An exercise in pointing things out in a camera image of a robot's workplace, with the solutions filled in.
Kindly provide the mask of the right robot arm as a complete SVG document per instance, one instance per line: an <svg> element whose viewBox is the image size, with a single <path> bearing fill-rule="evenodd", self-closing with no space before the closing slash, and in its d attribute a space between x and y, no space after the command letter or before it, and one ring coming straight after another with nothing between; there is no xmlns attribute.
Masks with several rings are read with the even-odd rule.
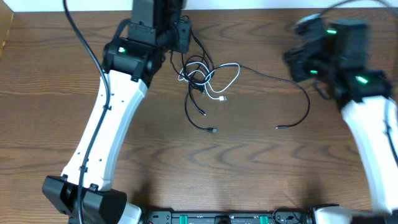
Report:
<svg viewBox="0 0 398 224"><path fill-rule="evenodd" d="M355 140L371 196L369 212L321 205L310 211L312 223L397 223L397 103L385 73L368 69L368 23L340 19L326 26L314 14L294 31L303 44L283 56L290 76L327 86Z"/></svg>

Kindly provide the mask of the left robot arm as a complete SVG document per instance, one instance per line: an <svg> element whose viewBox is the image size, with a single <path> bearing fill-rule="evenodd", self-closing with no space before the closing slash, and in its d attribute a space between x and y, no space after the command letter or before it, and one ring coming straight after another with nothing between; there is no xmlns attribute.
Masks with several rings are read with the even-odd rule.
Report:
<svg viewBox="0 0 398 224"><path fill-rule="evenodd" d="M186 53L184 0L135 0L96 61L100 84L80 143L59 176L48 176L43 194L70 223L139 223L142 209L114 190L118 156L131 120L169 50Z"/></svg>

